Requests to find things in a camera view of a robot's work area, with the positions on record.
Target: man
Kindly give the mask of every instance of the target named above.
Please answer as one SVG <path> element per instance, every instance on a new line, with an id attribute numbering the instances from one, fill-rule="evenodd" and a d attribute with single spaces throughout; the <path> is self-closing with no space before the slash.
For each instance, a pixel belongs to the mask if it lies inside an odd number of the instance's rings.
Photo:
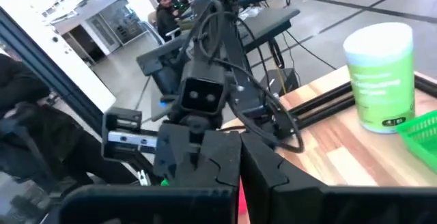
<path id="1" fill-rule="evenodd" d="M 180 28 L 180 31 L 175 33 L 178 37 L 182 30 L 191 29 L 193 24 L 191 22 L 181 22 L 177 20 L 179 17 L 179 10 L 174 10 L 171 0 L 156 0 L 159 5 L 156 8 L 156 27 L 158 28 L 159 35 L 165 42 L 171 40 L 170 36 L 166 36 L 166 33 Z"/>
<path id="2" fill-rule="evenodd" d="M 31 114 L 20 121 L 20 125 L 42 148 L 42 154 L 55 158 L 79 184 L 94 183 L 87 172 L 109 184 L 134 182 L 136 178 L 121 163 L 103 160 L 100 142 L 84 131 L 73 118 L 40 102 L 49 94 L 49 88 L 23 63 L 0 54 L 0 119 Z M 36 170 L 30 168 L 39 167 L 32 163 L 36 161 L 29 158 L 29 153 L 15 150 L 14 146 L 5 146 L 7 144 L 25 145 L 16 137 L 0 135 L 0 171 L 15 178 L 29 177 Z"/>

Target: white lid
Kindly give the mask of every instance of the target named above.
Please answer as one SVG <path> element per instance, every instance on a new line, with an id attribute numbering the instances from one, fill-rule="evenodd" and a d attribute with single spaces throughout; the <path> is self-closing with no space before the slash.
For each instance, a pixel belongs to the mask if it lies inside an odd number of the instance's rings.
<path id="1" fill-rule="evenodd" d="M 371 25 L 351 34 L 343 48 L 349 55 L 366 56 L 367 61 L 405 55 L 412 49 L 412 29 L 404 23 Z"/>

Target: wooden table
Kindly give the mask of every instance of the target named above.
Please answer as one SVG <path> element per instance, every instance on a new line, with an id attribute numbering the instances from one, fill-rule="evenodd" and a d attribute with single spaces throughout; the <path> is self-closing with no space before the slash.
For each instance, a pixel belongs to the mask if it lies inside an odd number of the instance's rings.
<path id="1" fill-rule="evenodd" d="M 284 95 L 281 102 L 291 109 L 349 80 L 348 69 L 342 67 Z M 416 115 L 436 109 L 436 99 L 416 90 Z M 234 120 L 224 127 L 240 124 Z M 277 153 L 327 185 L 437 186 L 437 174 L 407 150 L 399 135 L 380 135 L 365 130 L 358 122 L 355 107 L 305 128 L 301 133 L 305 142 L 302 154 L 282 149 Z"/>

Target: label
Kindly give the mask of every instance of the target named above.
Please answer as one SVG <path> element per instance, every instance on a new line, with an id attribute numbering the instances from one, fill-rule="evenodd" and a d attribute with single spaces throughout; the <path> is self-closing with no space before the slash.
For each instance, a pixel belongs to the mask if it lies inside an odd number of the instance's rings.
<path id="1" fill-rule="evenodd" d="M 383 66 L 348 65 L 360 121 L 388 131 L 414 118 L 412 52 Z"/>

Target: plastic basket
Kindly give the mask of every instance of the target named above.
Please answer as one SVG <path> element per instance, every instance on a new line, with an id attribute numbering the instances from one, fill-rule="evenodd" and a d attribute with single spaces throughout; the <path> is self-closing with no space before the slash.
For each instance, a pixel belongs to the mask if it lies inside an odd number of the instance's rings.
<path id="1" fill-rule="evenodd" d="M 400 124 L 396 130 L 407 148 L 437 173 L 437 111 Z"/>

